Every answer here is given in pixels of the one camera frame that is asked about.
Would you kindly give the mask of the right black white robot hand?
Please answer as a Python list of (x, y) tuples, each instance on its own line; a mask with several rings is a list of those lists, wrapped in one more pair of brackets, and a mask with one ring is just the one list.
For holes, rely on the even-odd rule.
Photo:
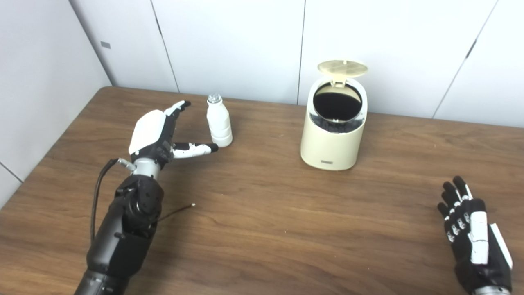
[(497, 224), (487, 220), (483, 199), (460, 176), (443, 183), (441, 198), (437, 208), (459, 284), (469, 295), (511, 294), (513, 260)]

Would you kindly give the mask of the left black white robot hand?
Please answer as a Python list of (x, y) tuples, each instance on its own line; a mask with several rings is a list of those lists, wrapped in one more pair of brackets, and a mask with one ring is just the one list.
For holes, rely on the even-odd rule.
[(191, 102), (182, 100), (164, 111), (150, 111), (137, 121), (129, 145), (129, 155), (135, 172), (140, 168), (153, 166), (162, 169), (173, 159), (198, 157), (219, 150), (215, 143), (173, 141), (176, 121), (181, 112), (190, 105)]

